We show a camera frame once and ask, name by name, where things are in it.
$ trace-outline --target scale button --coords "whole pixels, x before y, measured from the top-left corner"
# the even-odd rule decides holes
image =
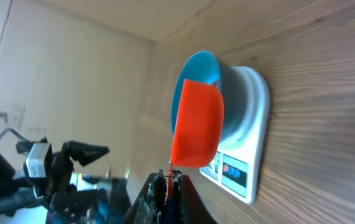
[[[241,174],[240,174],[239,170],[235,169],[233,176],[234,176],[235,178],[239,178],[240,175],[241,175]]]
[[[234,168],[230,167],[230,168],[228,169],[228,174],[229,174],[229,175],[233,175],[233,174],[234,174]]]

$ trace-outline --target orange block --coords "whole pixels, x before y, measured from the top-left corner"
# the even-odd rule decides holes
[[[173,165],[207,166],[216,155],[223,116],[223,97],[215,86],[184,80],[172,144]]]

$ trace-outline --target wire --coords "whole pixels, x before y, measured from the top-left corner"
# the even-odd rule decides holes
[[[26,139],[24,136],[22,136],[20,133],[18,133],[14,128],[6,128],[1,134],[0,134],[0,140],[7,134],[7,132],[13,133],[17,138],[23,141],[29,141]]]

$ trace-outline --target scale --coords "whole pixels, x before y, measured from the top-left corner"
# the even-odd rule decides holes
[[[242,81],[246,109],[239,127],[223,139],[214,159],[200,173],[244,203],[253,203],[270,111],[270,94],[263,76],[249,67],[233,67]]]

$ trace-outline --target wood grain surface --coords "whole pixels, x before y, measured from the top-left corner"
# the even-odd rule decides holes
[[[219,223],[355,223],[355,1],[218,1],[153,53],[132,158],[133,195],[167,169],[184,62],[210,50],[257,69],[272,97],[257,201],[184,169]]]

